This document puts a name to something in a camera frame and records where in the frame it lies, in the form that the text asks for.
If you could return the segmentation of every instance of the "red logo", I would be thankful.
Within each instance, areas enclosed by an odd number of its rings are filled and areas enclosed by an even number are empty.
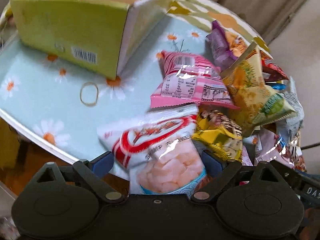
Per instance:
[[[191,122],[195,122],[195,119],[196,115],[182,116],[178,118],[163,120],[161,122],[158,122],[154,126],[150,125],[149,127],[142,128],[141,130],[126,130],[122,133],[121,137],[113,145],[112,152],[114,153],[116,159],[120,163],[122,163],[124,167],[127,167],[132,154],[140,153],[143,150],[149,148],[151,145],[168,138],[169,136],[176,133],[178,130],[188,126]],[[142,137],[150,137],[151,135],[160,134],[165,130],[173,128],[174,126],[177,127],[168,131],[167,133],[160,135],[159,137],[154,138],[153,136],[153,139],[137,143],[137,141]],[[129,139],[129,133],[131,131],[133,131],[135,135],[132,142],[130,142]]]

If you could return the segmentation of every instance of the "metal screw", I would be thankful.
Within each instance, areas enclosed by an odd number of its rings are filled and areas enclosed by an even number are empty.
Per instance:
[[[193,196],[199,200],[205,200],[210,197],[210,195],[204,191],[198,191],[198,192],[194,193]]]
[[[108,200],[117,200],[122,197],[122,194],[120,192],[112,191],[106,194],[106,198]]]

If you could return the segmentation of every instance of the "cable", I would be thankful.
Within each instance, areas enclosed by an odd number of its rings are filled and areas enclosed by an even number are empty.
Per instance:
[[[320,146],[320,142],[301,147],[301,150],[306,150],[306,149],[310,149],[318,146]]]

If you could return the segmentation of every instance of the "green snack bag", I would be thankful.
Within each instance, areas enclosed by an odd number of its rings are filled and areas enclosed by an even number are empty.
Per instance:
[[[244,138],[250,136],[256,126],[296,114],[280,93],[265,84],[259,47],[254,42],[221,77],[234,104],[241,108],[230,110],[230,118],[241,126]]]

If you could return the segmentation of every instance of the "snack bag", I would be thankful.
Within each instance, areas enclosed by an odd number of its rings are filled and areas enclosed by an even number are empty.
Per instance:
[[[263,78],[265,82],[273,82],[278,80],[289,78],[283,72],[283,70],[273,63],[273,59],[269,57],[266,53],[260,50],[261,54],[261,62],[262,62],[262,71],[263,71]]]
[[[220,69],[200,55],[162,51],[164,81],[151,95],[151,108],[202,103],[238,109],[220,78]]]
[[[210,43],[214,64],[219,66],[222,70],[230,67],[237,57],[229,49],[229,43],[226,39],[223,28],[218,21],[212,22],[212,32],[207,35],[207,40]]]
[[[253,134],[247,138],[243,138],[243,143],[253,145],[256,152],[262,150],[259,134]]]
[[[270,82],[270,83],[266,83],[267,86],[272,87],[274,90],[276,90],[277,92],[279,92],[280,90],[284,90],[286,85],[282,84],[282,83],[275,83],[275,82]]]
[[[283,96],[265,85],[256,43],[221,76],[235,105],[240,107],[239,111],[230,111],[230,118],[241,126],[243,137],[250,136],[256,126],[295,115]]]
[[[248,47],[242,37],[224,31],[217,20],[212,22],[212,32],[207,35],[207,40],[211,45],[214,64],[222,70],[229,68]],[[288,79],[283,70],[273,63],[273,58],[262,50],[260,54],[265,82]]]
[[[245,146],[242,149],[242,165],[244,166],[253,166],[252,162],[250,161],[249,154]]]
[[[129,172],[131,194],[189,197],[206,171],[191,141],[196,105],[148,113],[98,128],[102,143]]]
[[[199,113],[192,138],[207,145],[222,160],[241,161],[241,127],[218,110]]]
[[[292,156],[294,168],[299,171],[307,172],[306,164],[304,162],[300,147],[301,147],[301,136],[300,136],[300,129],[299,129],[296,132],[296,134],[291,138],[291,141],[288,143],[288,148]]]
[[[288,144],[302,126],[304,111],[299,102],[296,86],[292,77],[290,77],[287,87],[284,90],[281,90],[280,93],[297,113],[294,117],[276,122],[277,134],[281,134],[285,143]]]
[[[294,168],[292,156],[283,138],[267,129],[262,128],[260,131],[260,140],[262,150],[256,153],[254,165],[260,161],[270,162],[276,160],[289,168]]]

